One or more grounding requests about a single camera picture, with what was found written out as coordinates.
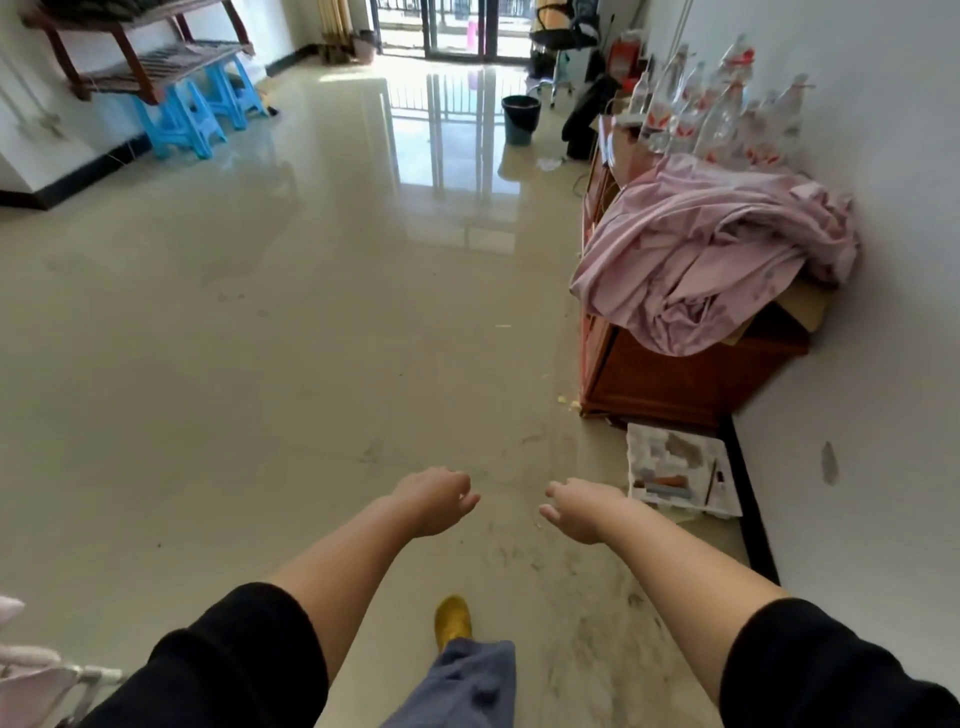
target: black sleeve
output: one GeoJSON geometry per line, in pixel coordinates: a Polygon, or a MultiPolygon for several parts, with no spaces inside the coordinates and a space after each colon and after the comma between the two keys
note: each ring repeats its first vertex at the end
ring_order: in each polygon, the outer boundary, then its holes
{"type": "Polygon", "coordinates": [[[300,605],[278,587],[248,584],[164,637],[81,725],[313,728],[326,693],[324,655],[300,605]]]}
{"type": "Polygon", "coordinates": [[[757,612],[731,649],[720,685],[727,728],[960,726],[960,704],[913,680],[882,647],[801,599],[757,612]]]}

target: office chair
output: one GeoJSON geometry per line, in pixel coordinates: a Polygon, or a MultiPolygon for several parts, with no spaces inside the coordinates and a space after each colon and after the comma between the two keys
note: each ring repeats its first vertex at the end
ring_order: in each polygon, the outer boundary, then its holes
{"type": "Polygon", "coordinates": [[[566,0],[563,3],[551,3],[537,8],[537,21],[540,30],[531,31],[530,39],[534,44],[557,57],[553,68],[553,79],[541,81],[537,86],[540,93],[544,84],[550,84],[550,108],[557,103],[557,91],[565,85],[567,93],[573,93],[573,83],[564,78],[564,71],[569,56],[562,58],[568,51],[582,50],[600,44],[600,15],[598,13],[599,0],[566,0]],[[556,10],[562,12],[570,21],[566,28],[547,28],[543,21],[544,11],[556,10]]]}

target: blue plastic stool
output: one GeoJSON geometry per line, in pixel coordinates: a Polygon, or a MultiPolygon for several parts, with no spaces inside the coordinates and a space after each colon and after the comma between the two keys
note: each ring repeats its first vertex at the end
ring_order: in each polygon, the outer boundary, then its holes
{"type": "Polygon", "coordinates": [[[210,108],[214,113],[226,116],[238,132],[247,128],[247,112],[250,109],[256,109],[264,116],[268,115],[267,110],[263,108],[263,102],[260,101],[260,95],[250,82],[247,71],[244,70],[243,63],[236,56],[230,56],[225,61],[209,65],[206,68],[206,77],[210,81],[210,97],[207,99],[210,108]],[[227,74],[228,63],[236,66],[242,83],[239,88],[234,87],[230,82],[227,74]]]}
{"type": "Polygon", "coordinates": [[[159,105],[157,121],[154,121],[147,111],[147,105],[135,96],[133,107],[140,118],[140,123],[143,124],[144,131],[150,137],[154,153],[159,158],[169,157],[170,150],[167,149],[167,145],[174,144],[193,149],[200,159],[210,159],[213,157],[213,150],[210,149],[208,139],[216,135],[221,140],[227,141],[227,135],[224,134],[220,122],[213,115],[210,105],[197,85],[187,80],[183,82],[183,86],[189,93],[190,99],[184,100],[183,89],[177,85],[168,86],[165,98],[159,105]]]}

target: glossy floor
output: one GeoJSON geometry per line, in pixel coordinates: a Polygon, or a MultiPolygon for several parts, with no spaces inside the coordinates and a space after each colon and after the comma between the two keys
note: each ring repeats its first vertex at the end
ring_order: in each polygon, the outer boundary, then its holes
{"type": "MultiPolygon", "coordinates": [[[[484,495],[410,546],[321,723],[378,724],[426,670],[445,595],[516,642],[516,724],[719,720],[629,574],[537,523],[551,478],[624,484],[577,391],[584,164],[556,112],[505,148],[514,69],[285,74],[215,150],[143,158],[46,214],[0,212],[5,640],[132,668],[412,470],[484,495]]],[[[691,526],[736,554],[733,524],[691,526]]]]}

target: pants leg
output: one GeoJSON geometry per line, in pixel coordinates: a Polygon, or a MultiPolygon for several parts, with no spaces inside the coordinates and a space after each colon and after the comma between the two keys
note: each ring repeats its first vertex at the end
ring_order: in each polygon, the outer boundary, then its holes
{"type": "Polygon", "coordinates": [[[383,728],[513,728],[515,703],[514,644],[458,638],[383,728]]]}

